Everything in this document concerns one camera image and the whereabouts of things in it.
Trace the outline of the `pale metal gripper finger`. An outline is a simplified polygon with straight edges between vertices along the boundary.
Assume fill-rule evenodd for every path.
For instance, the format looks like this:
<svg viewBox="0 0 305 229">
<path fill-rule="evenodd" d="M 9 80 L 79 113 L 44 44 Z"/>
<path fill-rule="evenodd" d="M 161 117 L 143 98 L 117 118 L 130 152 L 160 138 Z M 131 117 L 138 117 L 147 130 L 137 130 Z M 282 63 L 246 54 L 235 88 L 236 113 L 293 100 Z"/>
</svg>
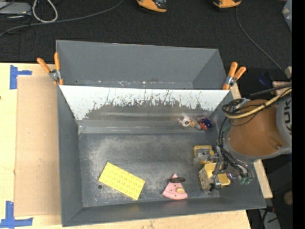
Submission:
<svg viewBox="0 0 305 229">
<path fill-rule="evenodd" d="M 209 178 L 209 191 L 213 191 L 214 189 L 220 190 L 222 187 L 222 181 L 219 178 L 220 174 L 223 174 L 224 171 L 218 167 L 217 164 L 211 164 L 212 174 Z"/>
<path fill-rule="evenodd" d="M 214 155 L 215 155 L 214 151 L 197 153 L 196 157 L 194 158 L 194 162 L 195 163 L 213 163 Z"/>
</svg>

